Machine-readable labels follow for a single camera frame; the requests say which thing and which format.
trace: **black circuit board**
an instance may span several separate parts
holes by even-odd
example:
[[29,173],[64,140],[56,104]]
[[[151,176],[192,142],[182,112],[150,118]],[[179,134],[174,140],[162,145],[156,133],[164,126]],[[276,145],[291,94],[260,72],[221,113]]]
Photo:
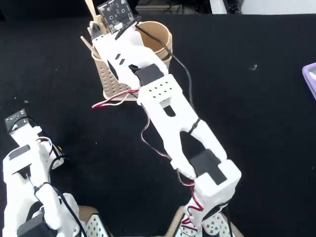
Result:
[[111,34],[134,20],[127,0],[109,0],[98,6],[98,10]]
[[25,116],[27,116],[26,112],[24,109],[22,109],[19,112],[16,112],[15,114],[12,114],[11,116],[7,117],[4,120],[4,122],[5,122],[6,129],[8,130],[8,132],[11,132],[11,130],[16,130],[16,129],[28,124],[29,120],[27,118],[17,121],[18,119],[25,117]]

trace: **black table surface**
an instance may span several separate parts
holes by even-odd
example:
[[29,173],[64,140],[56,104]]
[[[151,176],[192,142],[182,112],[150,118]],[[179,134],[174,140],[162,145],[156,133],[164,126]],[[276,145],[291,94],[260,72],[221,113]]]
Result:
[[[197,112],[242,172],[230,204],[236,226],[245,236],[314,236],[316,101],[301,70],[316,61],[316,15],[144,19],[173,33]],[[89,20],[0,24],[0,115],[25,108],[63,147],[71,161],[52,172],[52,183],[96,207],[115,236],[162,235],[190,190],[141,142],[140,107],[91,110],[103,97],[79,39]],[[170,71],[187,95],[183,69],[172,61]],[[162,147],[153,127],[145,136]],[[4,123],[0,138],[3,158],[16,147]],[[184,148],[197,152],[188,139]],[[0,187],[4,210],[2,180]]]

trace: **wire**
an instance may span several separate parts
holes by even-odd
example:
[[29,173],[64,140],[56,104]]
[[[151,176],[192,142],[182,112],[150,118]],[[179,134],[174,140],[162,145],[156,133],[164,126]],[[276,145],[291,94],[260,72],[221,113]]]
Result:
[[21,121],[21,120],[23,120],[23,119],[29,119],[29,120],[31,120],[36,126],[38,126],[38,123],[35,122],[35,120],[32,119],[30,116],[24,116],[24,117],[18,118],[18,119],[12,124],[12,126],[11,126],[11,128],[9,129],[8,133],[12,133],[12,132],[14,132],[15,130],[17,130],[18,127],[14,128],[14,126],[17,124],[18,121]]
[[80,220],[78,219],[77,215],[74,213],[74,211],[71,209],[71,207],[70,207],[69,204],[67,203],[67,200],[66,200],[65,196],[64,196],[57,188],[55,188],[51,183],[49,183],[49,182],[44,182],[44,183],[43,183],[42,185],[40,185],[38,188],[35,187],[35,188],[34,188],[34,195],[36,196],[36,192],[38,192],[38,191],[41,189],[41,187],[43,187],[45,184],[49,184],[49,185],[53,188],[53,190],[58,194],[58,196],[59,196],[59,197],[61,198],[61,200],[64,202],[66,208],[69,210],[70,214],[73,216],[73,218],[74,218],[74,220],[76,221],[76,223],[79,225],[80,231],[81,231],[81,233],[83,234],[83,236],[84,236],[84,237],[87,237],[87,234],[86,234],[86,232],[85,232],[85,230],[84,230],[84,228],[83,228],[83,226],[82,226]]
[[50,172],[52,171],[55,162],[58,161],[58,160],[60,160],[61,158],[65,158],[65,157],[67,157],[67,156],[66,156],[66,155],[57,156],[56,158],[54,158],[54,159],[51,161],[51,163],[50,163],[50,165],[49,165],[49,168],[48,168],[48,179],[49,179],[49,182],[50,182]]
[[187,184],[187,183],[185,183],[185,182],[182,181],[181,176],[180,176],[180,171],[179,171],[179,169],[177,169],[177,175],[178,175],[178,180],[179,180],[179,182],[180,182],[181,184],[183,184],[184,186],[187,186],[187,187],[192,187],[192,186],[194,186],[194,182]]
[[225,207],[225,209],[226,209],[226,216],[227,216],[227,224],[228,224],[228,228],[229,228],[229,233],[230,233],[231,237],[233,237],[233,229],[232,229],[232,223],[231,223],[231,214],[229,212],[228,205]]
[[46,140],[46,141],[48,141],[49,142],[49,144],[50,144],[50,152],[49,152],[49,155],[53,152],[53,143],[51,142],[51,139],[50,138],[48,138],[48,137],[39,137],[38,139],[36,139],[36,141],[38,141],[38,140]]
[[126,24],[122,29],[120,29],[120,31],[118,32],[118,34],[115,36],[115,40],[117,40],[119,37],[121,37],[121,35],[123,35],[123,33],[131,26],[133,25],[135,22],[136,24],[138,24],[138,22],[140,21],[141,17],[140,16],[136,16],[131,22],[129,22],[128,24]]
[[129,94],[126,94],[125,97],[124,97],[120,102],[118,102],[118,103],[116,103],[116,104],[111,104],[111,103],[102,104],[102,105],[100,105],[98,108],[100,108],[100,107],[107,107],[107,106],[117,106],[117,105],[121,105],[121,104],[126,100],[126,98],[127,98],[128,96],[129,96]]
[[190,230],[198,231],[194,227],[187,226],[187,224],[191,223],[190,216],[192,216],[192,213],[189,211],[189,209],[194,209],[194,210],[197,210],[197,211],[203,211],[204,207],[200,204],[200,202],[198,201],[196,195],[194,194],[193,186],[191,187],[191,191],[192,191],[192,198],[193,198],[194,202],[196,203],[197,207],[193,206],[193,205],[189,205],[188,206],[187,212],[189,214],[189,217],[187,217],[186,219],[181,221],[181,224],[182,224],[181,227],[185,227],[185,228],[188,228]]
[[119,96],[121,96],[121,95],[134,93],[134,92],[137,92],[137,91],[139,91],[139,89],[135,89],[135,90],[132,90],[132,89],[131,89],[131,90],[122,91],[122,92],[120,92],[120,93],[118,93],[118,94],[116,94],[116,95],[110,97],[109,99],[106,99],[106,100],[104,100],[104,101],[101,101],[101,102],[98,102],[98,103],[92,105],[91,108],[92,108],[92,109],[96,109],[96,108],[102,107],[103,104],[106,104],[106,103],[110,102],[110,101],[113,100],[114,98],[117,98],[117,97],[119,97]]
[[138,30],[140,30],[141,32],[143,32],[144,34],[146,34],[148,37],[152,38],[153,40],[157,41],[158,43],[160,43],[164,49],[184,68],[184,70],[186,71],[186,74],[188,76],[188,81],[189,81],[189,102],[191,107],[194,109],[194,104],[193,104],[193,96],[192,96],[192,77],[191,74],[188,70],[188,68],[170,51],[170,49],[158,38],[156,38],[155,36],[151,35],[150,33],[148,33],[147,31],[143,30],[142,28],[140,28],[139,26],[136,25],[136,28]]
[[149,115],[148,112],[146,111],[146,109],[144,108],[144,111],[146,113],[147,116],[147,123],[145,125],[145,127],[142,129],[142,131],[140,132],[140,139],[142,140],[143,143],[145,143],[147,146],[149,146],[152,150],[154,150],[158,155],[162,156],[162,157],[166,157],[167,159],[171,160],[170,156],[168,156],[167,154],[160,152],[159,150],[157,150],[156,148],[154,148],[152,145],[150,145],[144,138],[143,133],[147,130],[147,128],[150,125],[150,119],[149,119]]

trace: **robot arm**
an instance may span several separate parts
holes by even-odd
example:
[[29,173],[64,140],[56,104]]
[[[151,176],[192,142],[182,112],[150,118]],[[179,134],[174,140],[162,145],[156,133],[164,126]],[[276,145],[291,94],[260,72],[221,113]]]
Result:
[[[201,234],[208,218],[227,205],[241,172],[227,159],[225,150],[192,109],[173,75],[151,49],[142,45],[139,37],[134,26],[118,40],[116,34],[105,36],[92,31],[92,42],[116,79],[132,89],[139,88],[137,104],[144,108],[161,136],[172,167],[194,180],[193,197],[185,207],[181,231],[195,236]],[[169,116],[166,107],[175,116]],[[190,133],[205,148],[190,161],[182,151],[181,131]]]
[[[41,128],[31,127],[28,119],[16,125],[15,120],[26,116],[21,110],[6,119],[10,135],[19,144],[3,159],[3,179],[7,187],[7,206],[4,211],[4,237],[57,236],[72,237],[79,233],[79,226],[71,213],[50,185],[49,167],[56,158],[51,141],[39,142]],[[57,166],[63,163],[60,158]],[[67,204],[78,216],[79,207],[71,194],[64,194]],[[42,207],[30,213],[31,206],[40,202]]]

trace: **popsicle stick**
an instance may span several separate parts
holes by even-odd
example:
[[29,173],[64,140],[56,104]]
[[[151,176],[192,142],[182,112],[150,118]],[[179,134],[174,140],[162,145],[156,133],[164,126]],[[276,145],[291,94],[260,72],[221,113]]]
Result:
[[98,55],[97,51],[92,47],[92,45],[89,44],[89,42],[88,42],[83,36],[80,36],[80,39],[83,41],[83,43],[85,44],[85,46],[87,46],[88,49],[89,49],[94,55]]
[[91,28],[88,27],[87,30],[88,30],[89,34],[91,35]]
[[97,14],[94,9],[93,1],[92,0],[84,0],[84,1],[85,1],[85,4],[87,4],[88,6],[88,9],[92,15],[93,20],[97,21]]

